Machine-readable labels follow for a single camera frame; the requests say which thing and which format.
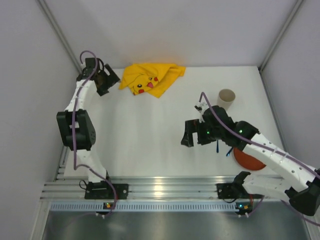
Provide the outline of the beige paper cup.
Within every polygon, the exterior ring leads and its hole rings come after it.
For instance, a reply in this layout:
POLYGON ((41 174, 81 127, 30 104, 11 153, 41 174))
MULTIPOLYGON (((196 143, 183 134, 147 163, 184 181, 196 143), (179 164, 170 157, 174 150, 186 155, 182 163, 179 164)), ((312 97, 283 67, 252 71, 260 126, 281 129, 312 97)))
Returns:
POLYGON ((231 89, 222 89, 218 93, 217 105, 225 110, 228 110, 235 98, 236 94, 231 89))

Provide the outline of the yellow Pikachu cloth placemat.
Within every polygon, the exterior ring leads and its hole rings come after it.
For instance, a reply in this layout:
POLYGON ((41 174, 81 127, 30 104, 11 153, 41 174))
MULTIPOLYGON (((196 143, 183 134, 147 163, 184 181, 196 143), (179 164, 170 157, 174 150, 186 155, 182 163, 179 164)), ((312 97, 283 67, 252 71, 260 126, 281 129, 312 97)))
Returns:
POLYGON ((160 98, 185 71, 174 63, 134 63, 124 69, 118 88, 129 88, 134 96, 148 93, 160 98))

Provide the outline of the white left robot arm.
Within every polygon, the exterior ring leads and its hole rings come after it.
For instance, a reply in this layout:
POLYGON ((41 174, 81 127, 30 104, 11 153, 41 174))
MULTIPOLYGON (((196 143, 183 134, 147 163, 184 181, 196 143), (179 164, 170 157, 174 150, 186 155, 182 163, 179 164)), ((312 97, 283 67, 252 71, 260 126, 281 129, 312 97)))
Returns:
POLYGON ((106 95, 120 79, 108 64, 95 56, 82 61, 81 67, 69 104, 56 114, 58 129, 63 145, 73 153, 73 169, 86 169, 88 182, 92 185, 106 183, 111 186, 108 171, 94 148, 97 133, 88 108, 94 96, 106 95))

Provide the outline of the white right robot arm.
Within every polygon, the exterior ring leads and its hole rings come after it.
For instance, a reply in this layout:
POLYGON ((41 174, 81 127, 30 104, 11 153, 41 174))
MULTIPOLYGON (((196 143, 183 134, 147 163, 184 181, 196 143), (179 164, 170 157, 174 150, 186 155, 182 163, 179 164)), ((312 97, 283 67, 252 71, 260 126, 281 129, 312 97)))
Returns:
POLYGON ((302 164, 271 143, 246 121, 233 121, 224 108, 198 104, 199 119, 184 123, 181 145, 194 146, 193 134, 199 145, 217 140, 253 157, 280 177, 263 177, 248 171, 240 172, 231 183, 235 198, 241 195, 261 195, 282 200, 306 216, 314 216, 320 206, 320 171, 302 164))

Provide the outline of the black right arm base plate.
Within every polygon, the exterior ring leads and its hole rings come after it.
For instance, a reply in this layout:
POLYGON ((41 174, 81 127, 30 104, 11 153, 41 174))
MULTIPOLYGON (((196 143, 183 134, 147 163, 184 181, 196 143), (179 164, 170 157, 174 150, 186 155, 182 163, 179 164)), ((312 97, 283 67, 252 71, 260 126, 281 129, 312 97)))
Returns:
POLYGON ((216 184, 218 198, 221 200, 238 200, 249 199, 252 196, 254 199, 261 199, 262 195, 248 193, 241 184, 235 183, 218 183, 216 184))

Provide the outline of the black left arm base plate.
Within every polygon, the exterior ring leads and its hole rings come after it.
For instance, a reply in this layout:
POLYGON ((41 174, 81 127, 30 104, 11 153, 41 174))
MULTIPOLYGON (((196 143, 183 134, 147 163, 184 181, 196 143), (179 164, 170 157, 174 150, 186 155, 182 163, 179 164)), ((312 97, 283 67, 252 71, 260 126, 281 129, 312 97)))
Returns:
MULTIPOLYGON (((126 183, 113 184, 118 200, 126 200, 129 193, 129 185, 126 183)), ((84 198, 86 200, 111 200, 115 198, 112 187, 105 181, 89 182, 86 185, 84 198)))

